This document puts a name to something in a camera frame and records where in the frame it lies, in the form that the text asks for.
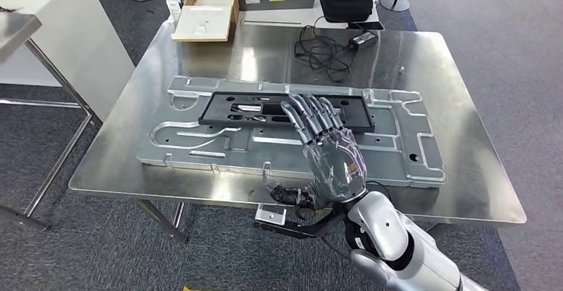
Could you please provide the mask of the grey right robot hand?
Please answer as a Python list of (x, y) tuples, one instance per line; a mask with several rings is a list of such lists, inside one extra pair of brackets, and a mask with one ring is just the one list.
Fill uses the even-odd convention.
[(362, 195), (366, 163), (352, 131), (344, 126), (332, 103), (311, 94), (288, 97), (280, 105), (301, 138), (313, 181), (303, 189), (267, 181), (270, 197), (284, 205), (318, 210)]

